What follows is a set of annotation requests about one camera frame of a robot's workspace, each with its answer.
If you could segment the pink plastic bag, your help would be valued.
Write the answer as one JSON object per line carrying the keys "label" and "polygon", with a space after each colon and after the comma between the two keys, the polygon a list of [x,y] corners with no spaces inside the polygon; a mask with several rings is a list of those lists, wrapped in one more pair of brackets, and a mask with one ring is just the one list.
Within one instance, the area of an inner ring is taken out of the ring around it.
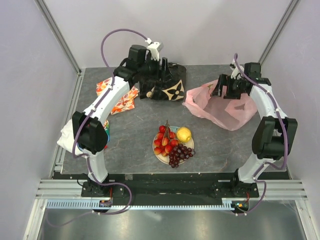
{"label": "pink plastic bag", "polygon": [[218,80],[214,80],[188,90],[182,104],[192,115],[207,119],[225,130],[236,131],[256,114],[256,104],[244,93],[240,99],[211,96],[217,83]]}

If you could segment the yellow fake lemon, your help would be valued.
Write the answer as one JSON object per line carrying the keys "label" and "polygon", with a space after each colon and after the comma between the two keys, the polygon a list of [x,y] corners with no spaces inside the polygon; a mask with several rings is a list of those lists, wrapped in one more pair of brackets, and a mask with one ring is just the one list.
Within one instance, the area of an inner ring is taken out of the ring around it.
{"label": "yellow fake lemon", "polygon": [[187,143],[192,138],[192,132],[187,127],[180,127],[176,130],[176,138],[182,143]]}

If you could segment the red fake lychee bunch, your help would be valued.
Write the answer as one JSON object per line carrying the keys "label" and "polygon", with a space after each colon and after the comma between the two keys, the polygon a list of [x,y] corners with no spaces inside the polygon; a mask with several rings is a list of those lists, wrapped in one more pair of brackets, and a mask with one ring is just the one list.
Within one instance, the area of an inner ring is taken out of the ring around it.
{"label": "red fake lychee bunch", "polygon": [[176,133],[171,129],[169,121],[165,125],[158,128],[158,133],[155,135],[152,146],[156,156],[166,157],[179,145]]}

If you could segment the beige blue ceramic plate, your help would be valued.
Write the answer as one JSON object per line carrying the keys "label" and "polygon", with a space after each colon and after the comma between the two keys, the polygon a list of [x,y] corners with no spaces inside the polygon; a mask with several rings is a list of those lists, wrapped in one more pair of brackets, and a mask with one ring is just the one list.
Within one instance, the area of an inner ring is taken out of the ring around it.
{"label": "beige blue ceramic plate", "polygon": [[[179,127],[173,127],[171,126],[171,129],[175,132],[176,134],[176,131]],[[193,137],[188,141],[188,142],[181,142],[179,141],[180,144],[184,144],[186,145],[187,147],[190,147],[192,149],[195,149],[195,143],[194,143],[194,140],[193,140]],[[166,156],[166,157],[163,157],[163,156],[156,156],[162,163],[166,164],[166,165],[169,165],[169,155]]]}

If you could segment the purple fake grape bunch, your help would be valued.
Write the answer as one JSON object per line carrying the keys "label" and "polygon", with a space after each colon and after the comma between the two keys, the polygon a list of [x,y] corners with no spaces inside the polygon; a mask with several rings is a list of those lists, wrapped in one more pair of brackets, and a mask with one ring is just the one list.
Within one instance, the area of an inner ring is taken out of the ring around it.
{"label": "purple fake grape bunch", "polygon": [[195,154],[196,151],[193,148],[187,147],[185,144],[179,143],[168,154],[168,164],[172,168],[178,168],[180,164],[184,163],[185,161],[193,157]]}

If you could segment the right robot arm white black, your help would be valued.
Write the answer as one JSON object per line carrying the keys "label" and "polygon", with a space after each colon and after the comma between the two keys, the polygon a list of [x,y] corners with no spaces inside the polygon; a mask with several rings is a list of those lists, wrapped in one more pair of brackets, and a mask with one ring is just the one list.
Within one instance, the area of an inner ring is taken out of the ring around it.
{"label": "right robot arm white black", "polygon": [[235,197],[247,191],[246,184],[258,181],[260,174],[275,162],[283,159],[280,169],[287,166],[298,122],[289,118],[277,103],[268,78],[262,77],[261,64],[248,62],[244,66],[233,60],[229,65],[232,73],[221,74],[211,96],[239,100],[247,94],[255,103],[260,123],[252,138],[252,154],[245,164],[236,170],[235,181],[229,184],[229,191]]}

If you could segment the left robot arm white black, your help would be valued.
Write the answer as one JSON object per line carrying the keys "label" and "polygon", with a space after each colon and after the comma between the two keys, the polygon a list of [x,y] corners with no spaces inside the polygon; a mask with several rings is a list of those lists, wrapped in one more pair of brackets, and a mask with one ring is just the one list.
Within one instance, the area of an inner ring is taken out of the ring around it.
{"label": "left robot arm white black", "polygon": [[99,197],[110,191],[110,185],[105,181],[108,171],[104,148],[109,140],[104,129],[105,121],[117,102],[143,77],[153,76],[159,80],[166,76],[168,60],[160,57],[162,48],[163,44],[157,41],[148,46],[132,45],[128,57],[114,69],[103,92],[84,111],[76,111],[72,115],[74,142],[71,152],[74,158],[78,158],[76,148],[81,150],[81,157],[86,159],[88,177],[94,181],[92,191]]}

